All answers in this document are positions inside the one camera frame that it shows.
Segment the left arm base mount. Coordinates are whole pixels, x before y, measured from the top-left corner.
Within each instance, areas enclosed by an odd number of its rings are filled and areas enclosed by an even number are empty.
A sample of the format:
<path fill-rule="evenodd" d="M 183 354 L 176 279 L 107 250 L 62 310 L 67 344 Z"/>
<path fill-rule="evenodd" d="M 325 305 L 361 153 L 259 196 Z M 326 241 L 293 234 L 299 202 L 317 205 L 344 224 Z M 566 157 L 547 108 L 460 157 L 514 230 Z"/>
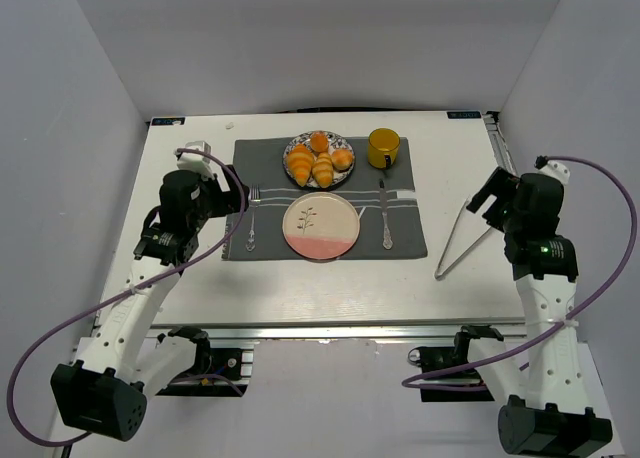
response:
<path fill-rule="evenodd" d="M 223 380 L 216 378 L 196 378 L 167 385 L 159 396 L 173 397 L 240 397 L 247 388 L 247 384 L 241 384 L 245 379 L 241 371 L 243 365 L 243 353 L 240 348 L 213 348 L 206 331 L 193 326 L 180 326 L 161 333 L 156 338 L 157 345 L 162 344 L 168 338 L 184 338 L 196 345 L 195 364 L 188 370 L 180 373 L 178 378 L 187 378 L 195 375 L 218 375 Z"/>

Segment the silver metal tongs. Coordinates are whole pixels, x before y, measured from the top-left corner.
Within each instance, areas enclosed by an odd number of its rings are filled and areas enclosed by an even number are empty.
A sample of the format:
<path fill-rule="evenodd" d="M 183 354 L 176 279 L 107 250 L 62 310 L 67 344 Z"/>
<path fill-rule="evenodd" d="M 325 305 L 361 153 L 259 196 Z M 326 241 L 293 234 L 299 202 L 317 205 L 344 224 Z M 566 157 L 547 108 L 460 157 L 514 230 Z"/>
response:
<path fill-rule="evenodd" d="M 455 215 L 434 270 L 433 276 L 436 281 L 445 280 L 492 234 L 492 229 L 488 226 L 484 226 L 480 231 L 472 223 L 468 210 L 470 203 L 471 197 L 467 196 Z"/>

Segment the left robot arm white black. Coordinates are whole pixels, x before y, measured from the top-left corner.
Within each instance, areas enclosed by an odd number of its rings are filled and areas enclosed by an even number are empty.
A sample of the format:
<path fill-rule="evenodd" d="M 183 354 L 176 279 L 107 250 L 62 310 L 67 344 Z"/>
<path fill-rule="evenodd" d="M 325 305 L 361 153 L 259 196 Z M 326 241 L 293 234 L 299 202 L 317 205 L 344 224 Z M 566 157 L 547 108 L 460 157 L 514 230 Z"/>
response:
<path fill-rule="evenodd" d="M 139 353 L 161 306 L 196 252 L 211 218 L 242 211 L 243 188 L 222 191 L 207 160 L 164 176 L 160 203 L 146 217 L 134 249 L 127 297 L 109 310 L 99 332 L 71 365 L 60 364 L 50 383 L 65 425 L 120 441 L 131 439 L 148 402 L 174 380 L 199 381 L 210 371 L 208 334 L 181 326 L 161 336 L 147 357 Z"/>

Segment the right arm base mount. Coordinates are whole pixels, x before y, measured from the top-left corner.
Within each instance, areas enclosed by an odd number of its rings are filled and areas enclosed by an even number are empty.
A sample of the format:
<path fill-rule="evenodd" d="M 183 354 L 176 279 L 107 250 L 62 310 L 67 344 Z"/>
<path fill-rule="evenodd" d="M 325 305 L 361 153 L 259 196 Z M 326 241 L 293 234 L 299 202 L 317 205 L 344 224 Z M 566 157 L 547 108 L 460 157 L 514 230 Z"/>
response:
<path fill-rule="evenodd" d="M 503 343 L 504 336 L 489 325 L 463 325 L 455 334 L 450 346 L 421 346 L 408 353 L 410 364 L 419 367 L 422 373 L 463 365 L 469 362 L 471 344 Z M 449 390 L 420 390 L 422 403 L 462 403 L 493 402 L 489 391 L 479 372 L 469 369 L 439 377 L 435 387 L 449 387 Z"/>

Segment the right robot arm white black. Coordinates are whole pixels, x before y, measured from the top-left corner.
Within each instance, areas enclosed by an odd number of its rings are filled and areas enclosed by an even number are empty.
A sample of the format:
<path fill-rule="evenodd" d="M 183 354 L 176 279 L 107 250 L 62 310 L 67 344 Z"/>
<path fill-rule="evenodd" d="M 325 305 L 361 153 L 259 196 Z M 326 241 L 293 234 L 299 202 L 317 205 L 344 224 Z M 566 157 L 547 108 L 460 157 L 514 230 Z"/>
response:
<path fill-rule="evenodd" d="M 489 197 L 487 224 L 503 233 L 504 254 L 524 310 L 528 368 L 504 359 L 505 345 L 488 327 L 473 330 L 467 357 L 500 404 L 498 435 L 510 455 L 589 457 L 613 438 L 610 420 L 596 415 L 583 382 L 573 309 L 578 278 L 575 248 L 558 234 L 568 169 L 556 162 L 515 176 L 497 168 L 470 200 L 475 213 Z"/>

